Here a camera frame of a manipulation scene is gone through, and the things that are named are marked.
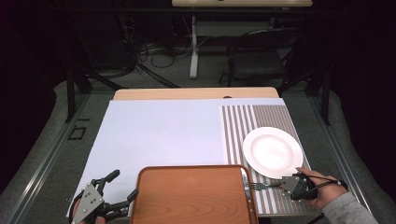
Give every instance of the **dark background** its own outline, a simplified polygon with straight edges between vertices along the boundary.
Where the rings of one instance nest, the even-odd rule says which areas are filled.
[[[66,4],[86,6],[87,2]],[[108,2],[97,4],[111,6]],[[132,1],[133,4],[158,6],[156,1]],[[166,2],[161,7],[170,6]],[[341,99],[352,143],[380,187],[395,200],[389,181],[396,177],[396,8],[390,1],[316,0],[313,5],[314,9],[346,7],[352,15],[348,18],[306,21],[304,29],[309,36],[304,63],[296,71],[306,71],[331,56],[332,90]],[[76,35],[63,17],[46,17],[35,1],[6,1],[0,10],[2,192],[50,117],[56,100],[53,88],[65,80],[70,64],[122,69],[131,64],[131,55],[122,43],[122,30],[114,17],[75,17]],[[150,20],[141,20],[146,22],[146,29],[141,32],[171,46],[174,31],[165,25],[177,30],[179,21],[160,15],[156,18],[162,18],[162,22],[154,25]],[[156,30],[163,33],[151,33]],[[86,48],[100,53],[93,58]]]

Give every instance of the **fork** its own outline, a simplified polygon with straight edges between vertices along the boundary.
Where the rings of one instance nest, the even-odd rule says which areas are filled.
[[[255,190],[269,189],[269,188],[280,188],[281,184],[267,185],[263,183],[250,183],[249,186]]]

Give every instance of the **white plate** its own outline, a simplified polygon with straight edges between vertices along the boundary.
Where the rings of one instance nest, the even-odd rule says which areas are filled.
[[[295,174],[303,165],[300,144],[288,133],[272,127],[262,127],[250,132],[243,145],[250,166],[262,175],[274,179]]]

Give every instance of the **gray sleeve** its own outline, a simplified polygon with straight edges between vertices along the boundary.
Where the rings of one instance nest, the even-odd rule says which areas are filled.
[[[323,213],[331,223],[378,223],[373,215],[363,207],[352,193],[348,192],[323,208]]]

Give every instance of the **human hand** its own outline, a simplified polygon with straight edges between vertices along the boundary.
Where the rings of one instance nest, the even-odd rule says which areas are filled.
[[[296,169],[298,171],[300,171],[301,173],[308,175],[308,176],[318,176],[318,177],[325,178],[325,179],[322,179],[322,178],[310,177],[310,179],[312,180],[312,182],[314,182],[314,184],[316,186],[329,181],[326,179],[337,180],[336,178],[334,178],[330,175],[324,176],[319,172],[311,171],[311,170],[308,170],[303,167],[298,167]],[[332,202],[333,200],[335,200],[336,198],[338,198],[339,196],[341,196],[345,193],[347,193],[347,190],[343,186],[340,186],[337,184],[330,184],[330,185],[326,185],[324,187],[319,188],[318,189],[318,197],[316,199],[309,200],[307,202],[311,205],[314,205],[314,206],[322,209],[328,203]]]
[[[75,204],[75,207],[73,209],[73,217],[75,216],[75,214],[77,212],[77,209],[78,209],[78,206],[79,206],[80,202],[81,202],[81,199],[78,199],[78,201]],[[78,224],[87,224],[87,222],[86,221],[80,221]],[[97,217],[96,220],[95,220],[95,224],[106,224],[106,220],[105,220],[104,217]]]

